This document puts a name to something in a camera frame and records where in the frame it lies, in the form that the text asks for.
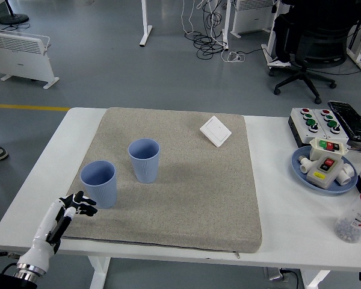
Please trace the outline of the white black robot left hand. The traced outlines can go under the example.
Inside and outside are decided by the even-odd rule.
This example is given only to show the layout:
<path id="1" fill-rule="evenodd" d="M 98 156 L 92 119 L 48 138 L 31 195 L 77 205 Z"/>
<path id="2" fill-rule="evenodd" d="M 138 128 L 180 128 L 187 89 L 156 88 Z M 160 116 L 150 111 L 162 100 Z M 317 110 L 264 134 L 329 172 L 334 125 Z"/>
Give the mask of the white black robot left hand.
<path id="1" fill-rule="evenodd" d="M 31 280 L 48 271 L 49 260 L 56 254 L 61 237 L 76 214 L 93 216 L 96 201 L 84 196 L 83 191 L 55 200 L 45 214 L 32 241 L 31 248 L 17 262 L 15 277 Z"/>

